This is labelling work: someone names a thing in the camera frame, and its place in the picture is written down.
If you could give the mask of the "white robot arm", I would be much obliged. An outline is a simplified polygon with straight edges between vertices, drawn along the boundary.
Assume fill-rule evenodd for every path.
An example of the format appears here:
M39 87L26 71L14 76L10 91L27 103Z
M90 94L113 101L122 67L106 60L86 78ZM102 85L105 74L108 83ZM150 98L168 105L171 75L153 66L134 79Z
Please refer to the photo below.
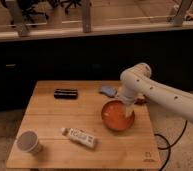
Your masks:
M143 94L193 124L193 94L153 81L151 74L152 70L146 63L124 70L120 75L117 97L130 105L136 101L138 94Z

